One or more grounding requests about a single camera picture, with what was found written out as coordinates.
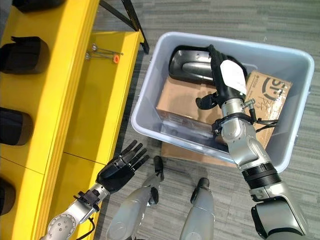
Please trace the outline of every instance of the robotic hand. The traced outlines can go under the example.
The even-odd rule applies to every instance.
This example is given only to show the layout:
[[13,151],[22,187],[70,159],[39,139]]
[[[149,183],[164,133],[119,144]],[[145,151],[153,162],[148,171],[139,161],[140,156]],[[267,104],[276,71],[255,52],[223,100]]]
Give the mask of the robotic hand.
[[[115,156],[110,162],[98,173],[95,184],[86,191],[80,191],[75,201],[66,211],[54,217],[47,229],[47,234],[41,237],[41,240],[67,240],[74,233],[78,224],[84,223],[92,218],[90,216],[98,212],[98,205],[103,199],[119,191],[134,175],[135,171],[149,159],[144,155],[147,149],[142,148],[142,143],[136,147],[137,141],[134,140],[120,155]],[[88,236],[93,229],[78,238],[83,239]]]
[[[250,187],[253,201],[258,203],[251,209],[257,233],[268,240],[305,239],[308,224],[303,213],[256,139],[253,123],[261,120],[256,118],[254,99],[245,102],[245,68],[231,56],[218,52],[213,45],[206,50],[211,57],[212,82],[217,91],[197,98],[196,104],[204,110],[219,105],[222,110],[223,118],[212,125],[212,130],[216,135],[221,134],[227,143],[231,157]],[[249,107],[250,116],[245,114],[246,107]],[[259,123],[262,122],[274,127],[275,121]]]

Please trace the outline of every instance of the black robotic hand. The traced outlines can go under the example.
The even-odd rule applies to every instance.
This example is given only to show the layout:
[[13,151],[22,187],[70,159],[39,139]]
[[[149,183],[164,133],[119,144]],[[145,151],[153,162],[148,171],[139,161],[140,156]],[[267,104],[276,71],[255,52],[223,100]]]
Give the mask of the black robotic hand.
[[[214,108],[216,105],[219,105],[221,108],[222,104],[230,99],[242,99],[244,101],[246,95],[240,92],[237,88],[234,88],[234,86],[232,86],[234,84],[231,85],[230,82],[227,81],[228,77],[224,76],[224,73],[222,72],[222,63],[225,61],[228,62],[228,64],[224,64],[223,69],[229,73],[234,72],[235,67],[238,68],[237,70],[242,70],[244,78],[248,75],[246,68],[233,56],[225,55],[222,52],[217,51],[212,44],[209,45],[207,51],[211,57],[210,66],[212,78],[216,86],[216,92],[202,98],[198,97],[195,100],[198,108],[202,110],[209,110]],[[234,75],[233,82],[234,81],[237,81],[236,75]]]
[[149,159],[148,155],[144,155],[147,152],[146,148],[137,153],[142,148],[142,143],[135,147],[136,144],[137,141],[134,140],[98,173],[96,183],[101,184],[110,194],[119,191]]

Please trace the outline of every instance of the cable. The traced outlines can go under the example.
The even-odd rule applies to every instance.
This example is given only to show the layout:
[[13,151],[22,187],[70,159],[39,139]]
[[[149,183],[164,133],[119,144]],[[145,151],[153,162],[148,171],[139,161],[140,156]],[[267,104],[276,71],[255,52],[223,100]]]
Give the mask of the cable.
[[81,237],[77,238],[76,240],[81,240],[81,239],[84,239],[85,237],[89,236],[96,228],[96,225],[94,223],[94,218],[93,217],[89,217],[88,218],[89,221],[91,222],[92,224],[92,229],[90,231],[88,231],[86,234],[82,235]]
[[255,130],[255,132],[258,133],[258,132],[265,130],[265,129],[275,128],[277,126],[278,119],[276,119],[276,120],[261,120],[261,118],[258,118],[258,120],[255,122],[257,124],[264,125],[263,127]]

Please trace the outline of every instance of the robot finger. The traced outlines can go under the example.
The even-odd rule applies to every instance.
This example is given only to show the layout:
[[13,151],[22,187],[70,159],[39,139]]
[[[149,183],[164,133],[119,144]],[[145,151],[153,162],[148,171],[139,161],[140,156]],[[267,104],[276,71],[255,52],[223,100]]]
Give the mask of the robot finger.
[[135,172],[149,159],[149,155],[145,155],[140,161],[138,161],[134,166],[131,167],[131,169]]
[[131,143],[130,143],[130,145],[129,146],[127,146],[121,153],[120,153],[120,155],[125,155],[126,153],[128,153],[131,149],[133,149],[134,148],[134,146],[137,144],[137,140],[133,140]]
[[130,166],[133,166],[137,163],[137,161],[147,152],[147,149],[142,149],[132,160],[129,162]]
[[139,143],[132,151],[136,154],[140,148],[142,148],[143,144]]

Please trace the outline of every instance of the shelf panel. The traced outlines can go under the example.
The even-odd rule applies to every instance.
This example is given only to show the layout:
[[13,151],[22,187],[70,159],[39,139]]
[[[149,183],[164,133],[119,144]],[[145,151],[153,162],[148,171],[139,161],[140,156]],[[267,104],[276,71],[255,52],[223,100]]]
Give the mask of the shelf panel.
[[92,43],[123,52],[118,64],[111,59],[84,63],[64,152],[106,164],[114,154],[122,115],[137,58],[140,32],[98,32]]
[[13,208],[0,217],[1,239],[32,239],[44,175],[0,158],[0,177],[16,191]]
[[[62,154],[58,177],[55,183],[49,217],[47,225],[55,216],[63,213],[75,200],[73,195],[79,191],[86,192],[91,188],[97,178],[97,174],[104,167],[94,161],[83,159],[67,153]],[[93,217],[95,224],[98,221],[98,214]],[[78,226],[70,240],[75,240],[91,230],[92,226],[89,221]],[[94,233],[85,239],[93,238]]]
[[7,20],[1,45],[11,36],[38,36],[49,47],[50,63],[41,74],[0,73],[1,106],[31,115],[34,131],[23,146],[1,145],[1,157],[38,173],[61,157],[86,47],[98,0],[68,0],[49,10],[22,13],[15,7]]

